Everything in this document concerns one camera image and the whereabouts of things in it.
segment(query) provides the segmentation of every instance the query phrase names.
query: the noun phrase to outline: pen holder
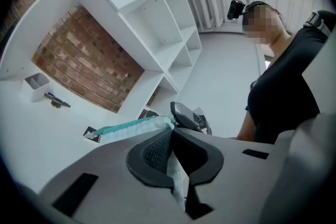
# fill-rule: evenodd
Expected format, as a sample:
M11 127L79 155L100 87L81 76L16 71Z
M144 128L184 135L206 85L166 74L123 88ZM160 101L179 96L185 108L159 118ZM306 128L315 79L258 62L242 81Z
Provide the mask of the pen holder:
M49 79L42 73L26 77L23 80L21 94L30 102L41 99L49 91Z

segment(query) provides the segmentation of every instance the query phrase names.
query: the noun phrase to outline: white shelving unit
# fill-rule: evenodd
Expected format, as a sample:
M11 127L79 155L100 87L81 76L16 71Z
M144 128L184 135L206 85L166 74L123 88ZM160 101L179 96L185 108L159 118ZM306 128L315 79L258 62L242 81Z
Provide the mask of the white shelving unit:
M123 121L136 120L143 109L168 115L202 50L187 0L80 1L145 70L118 112Z

